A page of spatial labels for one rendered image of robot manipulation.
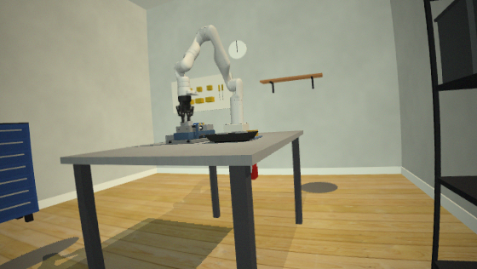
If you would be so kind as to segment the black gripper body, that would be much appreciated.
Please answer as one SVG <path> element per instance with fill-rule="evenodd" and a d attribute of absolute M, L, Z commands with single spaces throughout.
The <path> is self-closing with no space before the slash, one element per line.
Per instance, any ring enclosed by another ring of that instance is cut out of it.
<path fill-rule="evenodd" d="M 185 105 L 190 105 L 190 102 L 192 101 L 191 95 L 180 95 L 178 96 L 178 102 L 180 102 L 179 105 L 181 105 L 182 111 L 184 111 Z"/>

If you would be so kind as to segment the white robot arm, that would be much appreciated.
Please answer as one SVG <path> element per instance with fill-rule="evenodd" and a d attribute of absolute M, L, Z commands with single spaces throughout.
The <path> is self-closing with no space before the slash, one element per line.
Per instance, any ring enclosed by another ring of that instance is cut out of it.
<path fill-rule="evenodd" d="M 213 25 L 201 27 L 192 45 L 184 54 L 184 59 L 175 63 L 174 70 L 178 85 L 178 96 L 198 95 L 198 91 L 190 90 L 190 80 L 189 77 L 186 77 L 185 72 L 188 72 L 192 68 L 193 62 L 199 55 L 200 46 L 205 41 L 211 41 L 213 43 L 215 63 L 223 76 L 227 89 L 230 92 L 235 92 L 235 94 L 230 97 L 231 124 L 243 124 L 243 82 L 240 78 L 231 79 L 229 75 L 230 60 L 221 44 L 218 32 Z"/>

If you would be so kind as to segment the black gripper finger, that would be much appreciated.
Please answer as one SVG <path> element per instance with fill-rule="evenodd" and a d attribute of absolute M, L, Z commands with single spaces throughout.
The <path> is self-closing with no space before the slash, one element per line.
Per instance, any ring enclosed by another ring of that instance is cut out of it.
<path fill-rule="evenodd" d="M 188 105 L 188 111 L 189 111 L 189 112 L 186 112 L 186 114 L 187 114 L 187 121 L 191 121 L 191 116 L 193 115 L 193 110 L 194 110 L 194 106 L 191 106 L 191 107 L 190 107 L 190 105 Z M 191 112 L 192 112 L 192 114 L 191 114 Z M 189 113 L 189 115 L 188 115 L 188 113 Z"/>
<path fill-rule="evenodd" d="M 186 115 L 186 112 L 187 112 L 187 105 L 185 105 L 184 112 L 181 110 L 181 105 L 176 106 L 176 110 L 177 110 L 178 116 L 181 117 L 182 124 L 185 124 L 186 123 L 185 115 Z"/>

